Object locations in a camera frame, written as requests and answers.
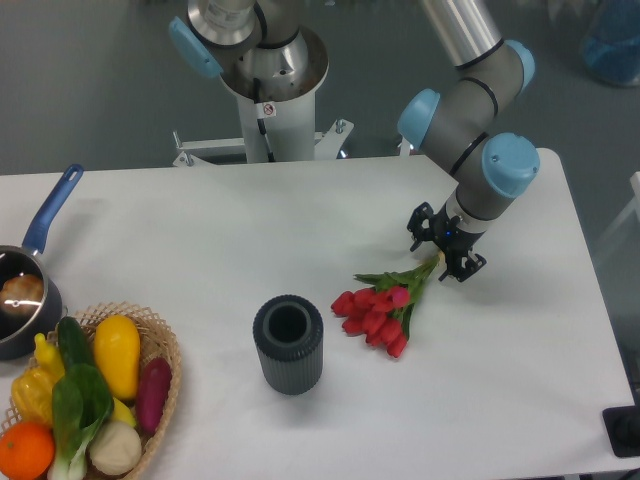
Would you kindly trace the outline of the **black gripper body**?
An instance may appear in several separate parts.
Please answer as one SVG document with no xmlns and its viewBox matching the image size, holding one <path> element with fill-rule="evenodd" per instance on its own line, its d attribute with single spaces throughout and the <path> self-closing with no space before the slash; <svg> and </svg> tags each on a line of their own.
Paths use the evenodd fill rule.
<svg viewBox="0 0 640 480">
<path fill-rule="evenodd" d="M 433 242 L 451 256 L 468 256 L 486 232 L 486 221 L 468 213 L 457 199 L 448 199 L 429 220 Z"/>
</svg>

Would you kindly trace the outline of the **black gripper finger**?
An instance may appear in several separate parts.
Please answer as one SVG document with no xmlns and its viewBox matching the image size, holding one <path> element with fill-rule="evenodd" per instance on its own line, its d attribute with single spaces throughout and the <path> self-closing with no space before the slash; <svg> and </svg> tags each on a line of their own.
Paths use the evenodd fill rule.
<svg viewBox="0 0 640 480">
<path fill-rule="evenodd" d="M 411 251 L 416 251 L 422 243 L 431 242 L 434 239 L 431 229 L 433 216 L 433 208 L 428 202 L 421 203 L 413 210 L 407 223 L 407 230 L 413 240 Z"/>
<path fill-rule="evenodd" d="M 440 282 L 451 277 L 463 283 L 487 264 L 487 260 L 472 249 L 466 252 L 447 250 L 444 259 L 446 269 L 438 278 Z"/>
</svg>

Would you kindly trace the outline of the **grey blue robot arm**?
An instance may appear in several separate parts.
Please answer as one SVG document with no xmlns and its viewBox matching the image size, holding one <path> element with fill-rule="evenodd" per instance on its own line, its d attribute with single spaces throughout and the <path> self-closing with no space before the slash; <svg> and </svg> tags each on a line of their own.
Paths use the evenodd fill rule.
<svg viewBox="0 0 640 480">
<path fill-rule="evenodd" d="M 526 89 L 535 62 L 526 47 L 502 37 L 480 1 L 426 1 L 422 8 L 459 79 L 446 94 L 417 94 L 397 128 L 457 186 L 441 208 L 418 206 L 407 228 L 415 245 L 439 248 L 448 276 L 465 281 L 485 264 L 475 243 L 540 167 L 526 138 L 486 131 Z M 183 60 L 203 77 L 220 78 L 235 95 L 251 163 L 317 155 L 315 93 L 328 57 L 299 18 L 295 1 L 192 1 L 186 16 L 168 27 Z"/>
</svg>

